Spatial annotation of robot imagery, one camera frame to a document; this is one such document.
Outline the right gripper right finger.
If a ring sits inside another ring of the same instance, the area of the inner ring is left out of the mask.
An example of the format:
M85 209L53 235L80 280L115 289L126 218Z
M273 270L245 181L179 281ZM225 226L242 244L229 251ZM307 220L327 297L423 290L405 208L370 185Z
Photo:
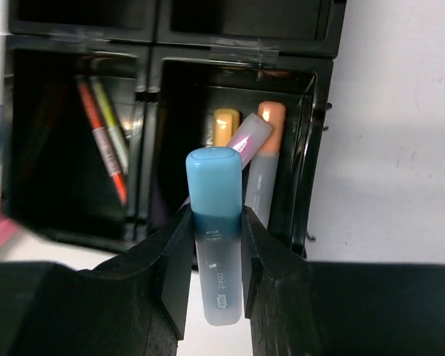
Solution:
M255 355L445 355L445 265L308 262L242 214Z

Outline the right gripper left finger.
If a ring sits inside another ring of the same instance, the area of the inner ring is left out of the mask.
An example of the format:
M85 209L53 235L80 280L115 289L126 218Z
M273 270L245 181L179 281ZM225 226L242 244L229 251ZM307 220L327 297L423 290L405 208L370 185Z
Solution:
M175 355L193 263L191 209L91 270L0 263L0 355Z

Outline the orange-capped clear highlighter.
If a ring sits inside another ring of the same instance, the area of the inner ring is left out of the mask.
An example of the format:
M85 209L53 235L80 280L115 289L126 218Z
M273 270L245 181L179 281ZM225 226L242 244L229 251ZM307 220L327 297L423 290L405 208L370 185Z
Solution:
M272 131L251 160L245 205L253 210L267 228L286 121L286 106L280 102L264 101L259 104L257 114L271 125Z

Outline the blue-capped highlighter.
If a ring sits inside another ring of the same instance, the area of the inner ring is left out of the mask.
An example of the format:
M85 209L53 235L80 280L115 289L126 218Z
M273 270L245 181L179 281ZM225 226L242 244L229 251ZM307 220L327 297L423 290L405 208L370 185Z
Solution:
M242 159L232 148L199 148L185 164L205 319L233 325L242 314Z

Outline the yellow thin pen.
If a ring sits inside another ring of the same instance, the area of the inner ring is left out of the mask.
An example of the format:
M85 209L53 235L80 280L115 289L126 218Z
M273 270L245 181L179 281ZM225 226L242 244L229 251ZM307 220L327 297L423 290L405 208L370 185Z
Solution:
M119 164L121 165L123 173L127 174L129 166L129 148L119 116L111 101L110 95L105 90L105 87L98 76L90 77L90 85L111 138Z

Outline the orange-red thin pen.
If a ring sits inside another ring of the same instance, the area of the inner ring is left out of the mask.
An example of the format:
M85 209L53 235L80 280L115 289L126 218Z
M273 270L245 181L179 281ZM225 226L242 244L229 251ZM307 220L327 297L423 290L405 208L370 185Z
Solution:
M127 203L127 188L124 174L111 142L108 129L105 127L105 123L101 117L97 101L94 99L84 76L78 75L75 77L75 80L100 156L104 162L108 176L113 181L113 186L121 204L125 205Z

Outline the purple highlighter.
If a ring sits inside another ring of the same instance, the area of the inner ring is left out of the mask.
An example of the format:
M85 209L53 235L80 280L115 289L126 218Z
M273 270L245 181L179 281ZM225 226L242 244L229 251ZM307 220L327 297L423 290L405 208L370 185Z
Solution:
M185 159L189 195L183 205L205 214L243 206L243 170L267 141L272 126L249 114L228 144L198 148Z

